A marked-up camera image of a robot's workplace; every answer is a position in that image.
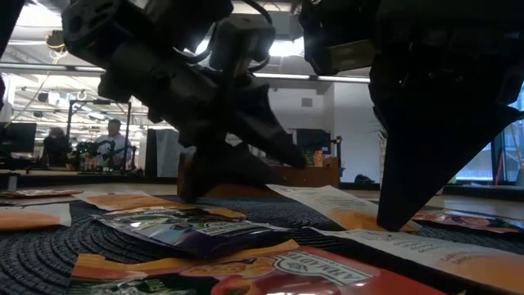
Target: snack bag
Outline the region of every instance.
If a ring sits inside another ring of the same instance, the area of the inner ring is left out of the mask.
[[[71,226],[69,204],[0,206],[0,231]]]
[[[217,261],[168,258],[136,265],[80,254],[68,294],[443,294],[387,270],[289,241]]]
[[[267,184],[276,193],[315,209],[344,229],[384,230],[377,225],[378,205],[342,192],[328,185],[322,188],[292,188]],[[410,221],[402,231],[419,231],[420,225]]]
[[[153,197],[144,192],[83,192],[76,194],[75,197],[100,209],[108,211],[177,204],[177,202],[167,201],[159,197]]]
[[[413,220],[431,221],[442,225],[457,225],[469,229],[486,230],[493,233],[524,234],[524,220],[489,217],[478,214],[451,210],[420,211]]]
[[[212,212],[191,206],[145,207],[94,217],[123,233],[202,258],[226,256],[266,238],[278,238],[287,230],[241,221],[226,211],[223,215]]]
[[[453,243],[406,233],[314,229],[347,238],[423,266],[514,293],[524,293],[524,256],[488,247]]]
[[[82,191],[37,189],[37,190],[20,190],[20,191],[15,191],[15,192],[3,192],[2,197],[12,197],[12,198],[69,197],[77,193],[82,193]]]

